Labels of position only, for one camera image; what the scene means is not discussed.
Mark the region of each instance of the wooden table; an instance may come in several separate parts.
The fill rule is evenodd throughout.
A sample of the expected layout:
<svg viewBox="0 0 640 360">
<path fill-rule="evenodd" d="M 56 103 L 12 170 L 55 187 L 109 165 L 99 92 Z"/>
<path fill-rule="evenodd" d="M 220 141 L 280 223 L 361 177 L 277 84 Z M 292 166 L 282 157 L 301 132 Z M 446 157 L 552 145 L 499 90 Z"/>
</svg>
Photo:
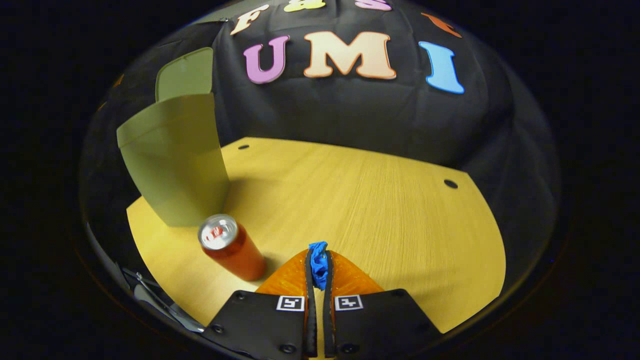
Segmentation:
<svg viewBox="0 0 640 360">
<path fill-rule="evenodd" d="M 249 148 L 238 149 L 240 145 Z M 406 289 L 441 332 L 498 296 L 502 238 L 467 173 L 377 152 L 243 138 L 222 149 L 230 179 L 225 212 L 268 259 L 265 278 L 309 243 L 327 241 L 386 290 Z M 444 181 L 458 187 L 447 186 Z M 196 227 L 168 227 L 144 198 L 128 209 L 151 274 L 207 325 L 235 290 L 254 291 L 201 250 Z M 316 290 L 323 357 L 322 293 Z"/>
</svg>

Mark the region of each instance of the soda can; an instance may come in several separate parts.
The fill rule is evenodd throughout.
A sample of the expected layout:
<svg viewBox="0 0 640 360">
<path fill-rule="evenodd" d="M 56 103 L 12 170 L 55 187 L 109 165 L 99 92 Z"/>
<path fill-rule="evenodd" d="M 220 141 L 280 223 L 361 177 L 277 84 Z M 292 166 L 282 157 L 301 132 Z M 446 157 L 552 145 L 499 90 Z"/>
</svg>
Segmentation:
<svg viewBox="0 0 640 360">
<path fill-rule="evenodd" d="M 260 279 L 266 262 L 246 230 L 234 218 L 217 214 L 198 230 L 202 250 L 223 268 L 245 281 Z"/>
</svg>

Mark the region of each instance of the black cloth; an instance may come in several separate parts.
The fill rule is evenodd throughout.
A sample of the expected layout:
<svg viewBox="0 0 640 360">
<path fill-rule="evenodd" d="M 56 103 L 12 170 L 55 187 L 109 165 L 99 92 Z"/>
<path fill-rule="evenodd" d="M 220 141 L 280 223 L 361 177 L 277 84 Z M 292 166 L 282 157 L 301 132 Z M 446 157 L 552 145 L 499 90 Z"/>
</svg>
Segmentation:
<svg viewBox="0 0 640 360">
<path fill-rule="evenodd" d="M 92 120 L 81 165 L 85 214 L 105 251 L 132 269 L 144 268 L 125 209 L 140 196 L 116 144 L 116 128 L 155 102 L 159 69 L 204 46 L 214 49 L 213 92 L 222 145 L 244 136 L 304 140 L 384 152 L 468 172 L 498 223 L 510 288 L 536 264 L 553 230 L 559 207 L 559 169 L 547 120 L 517 75 L 476 37 L 462 38 L 421 15 L 427 9 L 400 0 L 392 11 L 365 10 L 353 0 L 287 13 L 287 1 L 270 3 L 250 27 L 233 36 L 233 21 L 185 27 L 140 56 L 111 89 Z M 392 80 L 343 76 L 306 78 L 310 42 L 303 37 L 332 31 L 349 44 L 361 31 L 388 34 Z M 269 69 L 268 42 L 289 35 L 286 67 L 275 81 L 257 85 L 246 73 L 243 52 L 262 44 L 260 66 Z M 418 42 L 447 47 L 464 94 L 426 83 L 431 67 Z"/>
</svg>

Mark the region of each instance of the green cup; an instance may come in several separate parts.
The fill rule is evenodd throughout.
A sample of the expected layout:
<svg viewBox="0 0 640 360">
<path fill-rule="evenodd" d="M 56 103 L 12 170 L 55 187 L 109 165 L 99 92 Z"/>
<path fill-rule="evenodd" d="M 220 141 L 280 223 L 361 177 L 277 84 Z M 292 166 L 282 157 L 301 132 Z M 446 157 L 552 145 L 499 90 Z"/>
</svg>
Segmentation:
<svg viewBox="0 0 640 360">
<path fill-rule="evenodd" d="M 211 92 L 213 49 L 203 47 L 163 66 L 156 77 L 156 101 Z"/>
<path fill-rule="evenodd" d="M 165 224 L 198 226 L 223 212 L 229 180 L 212 93 L 157 102 L 117 136 L 129 174 Z"/>
</svg>

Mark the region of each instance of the black fabric backdrop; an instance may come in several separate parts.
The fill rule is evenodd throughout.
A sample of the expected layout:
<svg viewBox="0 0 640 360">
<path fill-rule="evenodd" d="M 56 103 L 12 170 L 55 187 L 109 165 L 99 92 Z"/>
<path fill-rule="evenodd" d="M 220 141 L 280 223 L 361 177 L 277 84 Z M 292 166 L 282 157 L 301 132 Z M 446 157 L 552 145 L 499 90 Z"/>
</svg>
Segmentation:
<svg viewBox="0 0 640 360">
<path fill-rule="evenodd" d="M 181 350 L 179 336 L 163 337 L 133 318 L 104 293 L 108 275 L 102 274 L 102 284 L 96 281 L 101 265 L 91 273 L 74 244 L 87 242 L 77 209 L 77 161 L 100 97 L 150 44 L 219 4 L 6 4 L 9 358 L 217 358 Z M 557 136 L 560 216 L 571 224 L 566 241 L 552 242 L 562 245 L 561 252 L 543 279 L 529 284 L 526 299 L 497 311 L 486 331 L 435 358 L 637 358 L 633 134 L 639 129 L 630 75 L 640 3 L 474 0 L 428 6 L 486 40 L 533 90 Z"/>
<path fill-rule="evenodd" d="M 221 144 L 244 136 L 330 143 L 385 152 L 468 172 L 499 225 L 507 270 L 503 289 L 528 274 L 545 248 L 559 206 L 559 169 L 547 121 L 517 75 L 482 42 L 440 17 L 462 35 L 436 27 L 405 1 L 393 10 L 365 10 L 353 0 L 327 2 L 287 13 L 272 1 L 250 27 L 233 36 L 233 21 L 187 26 L 142 54 L 111 89 L 86 138 L 81 200 L 105 251 L 121 265 L 146 271 L 135 249 L 125 209 L 139 195 L 118 150 L 116 128 L 155 102 L 158 70 L 180 55 L 212 46 L 213 92 Z M 309 66 L 307 33 L 333 31 L 350 43 L 361 31 L 391 37 L 387 52 L 393 80 L 352 71 L 327 78 L 303 75 Z M 263 44 L 260 65 L 269 69 L 268 42 L 289 35 L 286 67 L 275 81 L 256 85 L 246 75 L 243 51 Z M 429 86 L 429 56 L 419 41 L 453 50 L 464 94 Z"/>
</svg>

